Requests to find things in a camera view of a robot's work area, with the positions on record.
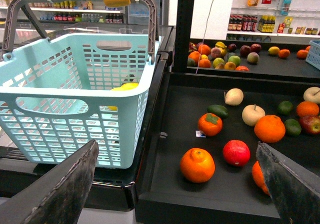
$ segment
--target green lime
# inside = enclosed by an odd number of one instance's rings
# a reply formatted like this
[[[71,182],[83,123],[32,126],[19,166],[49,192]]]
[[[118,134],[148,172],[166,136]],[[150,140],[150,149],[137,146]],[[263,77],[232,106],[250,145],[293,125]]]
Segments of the green lime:
[[[290,112],[294,109],[294,105],[288,101],[282,101],[277,108],[277,111],[280,115],[290,115]]]
[[[285,121],[285,133],[288,136],[297,137],[301,133],[301,126],[295,119],[288,119]]]
[[[229,116],[228,109],[223,105],[210,105],[208,106],[207,111],[208,113],[215,114],[221,119],[226,119]]]
[[[187,66],[195,67],[196,66],[196,62],[193,59],[188,58]]]

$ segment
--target yellow fruit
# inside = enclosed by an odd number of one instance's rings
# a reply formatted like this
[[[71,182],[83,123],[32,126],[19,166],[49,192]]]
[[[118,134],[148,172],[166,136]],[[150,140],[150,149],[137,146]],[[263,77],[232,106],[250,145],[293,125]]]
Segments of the yellow fruit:
[[[219,42],[216,42],[216,45],[215,45],[217,48],[222,48],[222,49],[226,49],[226,45],[219,41]]]
[[[224,56],[226,56],[226,54],[227,54],[227,49],[225,48],[221,51],[221,55],[222,55],[222,57],[224,57]]]
[[[125,90],[131,90],[136,88],[139,85],[139,83],[124,83],[121,85],[121,87],[115,87],[111,89],[112,91],[125,91]],[[118,110],[117,106],[108,106],[110,110],[116,111]]]
[[[208,56],[207,55],[201,55],[201,59],[202,60],[206,60],[206,59],[208,59]]]
[[[139,85],[139,83],[125,83],[125,84],[121,85],[120,88],[125,89],[125,90],[131,90],[131,89],[138,87],[138,85]]]
[[[269,48],[270,55],[278,55],[280,49],[277,46],[273,46]]]
[[[124,88],[121,88],[121,87],[115,87],[113,89],[111,89],[112,91],[123,91],[123,90],[126,90]]]

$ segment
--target black tray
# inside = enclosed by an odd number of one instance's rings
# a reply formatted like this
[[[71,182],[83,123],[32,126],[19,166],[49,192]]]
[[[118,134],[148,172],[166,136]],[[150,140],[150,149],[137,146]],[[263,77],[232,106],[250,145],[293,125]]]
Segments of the black tray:
[[[202,40],[191,40],[195,43]],[[205,43],[209,46],[214,46],[219,40],[206,40]],[[235,51],[236,55],[240,56],[240,47],[242,45],[251,45],[253,42],[240,42],[240,41],[223,41],[226,45],[236,43],[238,49]],[[216,70],[216,69],[198,69],[198,74],[213,74],[220,76],[234,76],[244,78],[259,78],[259,79],[273,79],[284,81],[301,81],[320,83],[320,70],[305,60],[297,58],[297,51],[305,49],[306,45],[288,45],[288,44],[275,44],[275,43],[260,43],[263,51],[259,53],[260,60],[256,65],[248,63],[247,58],[241,57],[241,64],[247,66],[250,71],[234,71],[234,70]],[[268,49],[271,46],[279,46],[280,49],[289,49],[291,54],[287,59],[281,59],[277,56],[270,56]],[[188,67],[187,73],[195,73],[195,67]]]
[[[167,74],[163,80],[157,117],[165,138],[153,138],[144,165],[144,186],[136,206],[137,221],[142,223],[281,223],[271,198],[254,183],[251,168],[256,161],[259,139],[253,127],[243,123],[241,113],[248,104],[261,106],[266,114],[276,114],[282,100],[295,106],[303,101],[303,93],[312,83],[245,79],[193,74]],[[224,91],[241,88],[244,100],[239,106],[227,106],[229,118],[217,136],[198,138],[197,120],[208,105],[224,104]],[[296,118],[295,111],[289,117]],[[251,150],[249,163],[242,168],[227,165],[222,148],[231,139],[239,139]],[[297,138],[285,136],[272,144],[298,164],[320,175],[320,136]],[[216,165],[212,179],[193,184],[186,181],[179,168],[183,154],[192,147],[208,150]]]

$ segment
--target orange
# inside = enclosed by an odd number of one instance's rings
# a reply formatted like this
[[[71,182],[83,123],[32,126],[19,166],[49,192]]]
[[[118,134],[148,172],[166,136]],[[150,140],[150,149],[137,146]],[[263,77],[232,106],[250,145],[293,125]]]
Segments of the orange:
[[[200,117],[198,129],[206,136],[215,136],[222,130],[222,120],[215,114],[208,113]]]
[[[194,183],[208,181],[216,166],[209,152],[200,148],[188,150],[180,161],[180,170],[184,177]]]
[[[290,50],[286,50],[286,49],[280,50],[278,53],[278,56],[282,59],[287,58],[289,55],[290,55]]]
[[[255,135],[263,142],[275,143],[284,137],[286,128],[280,117],[265,115],[258,120],[254,131]]]
[[[196,66],[199,63],[199,60],[201,59],[201,55],[198,51],[193,51],[189,54],[188,58],[191,58],[195,61]]]
[[[199,61],[199,67],[202,68],[210,68],[211,67],[211,62],[208,59],[202,59]]]
[[[263,192],[267,195],[269,195],[268,188],[265,184],[265,179],[263,177],[263,173],[261,171],[261,167],[259,165],[259,162],[256,161],[255,164],[252,167],[252,177],[256,185],[263,190]]]
[[[302,59],[302,60],[305,60],[306,57],[308,55],[308,50],[299,50],[297,53],[296,53],[296,56],[299,58],[299,59]]]
[[[319,114],[319,106],[311,101],[302,101],[298,104],[297,108],[297,115],[299,117],[303,117],[306,115],[318,115]]]
[[[211,48],[208,45],[202,44],[199,45],[198,52],[202,55],[209,55],[211,54]]]

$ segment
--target cable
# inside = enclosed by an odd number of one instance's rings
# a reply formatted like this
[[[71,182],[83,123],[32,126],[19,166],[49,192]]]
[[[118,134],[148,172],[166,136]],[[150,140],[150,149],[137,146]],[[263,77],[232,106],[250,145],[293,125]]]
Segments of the cable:
[[[208,14],[208,17],[207,17],[207,21],[206,21],[206,23],[205,23],[205,29],[204,29],[204,35],[203,35],[203,39],[202,39],[202,43],[204,43],[204,41],[205,41],[205,33],[207,32],[207,27],[208,27],[208,22],[209,22],[209,17],[210,17],[210,13],[211,13],[211,9],[212,9],[212,5],[214,4],[214,0],[212,0],[212,2],[211,2],[211,5],[210,5],[210,9],[209,9],[209,14]],[[195,74],[197,74],[197,72],[198,72],[198,69],[199,69],[199,61],[200,61],[200,59],[201,59],[201,55],[202,55],[202,48],[201,48],[201,52],[200,52],[200,57],[199,57],[199,59],[198,59],[198,64],[197,64],[197,66],[196,66],[196,73]]]

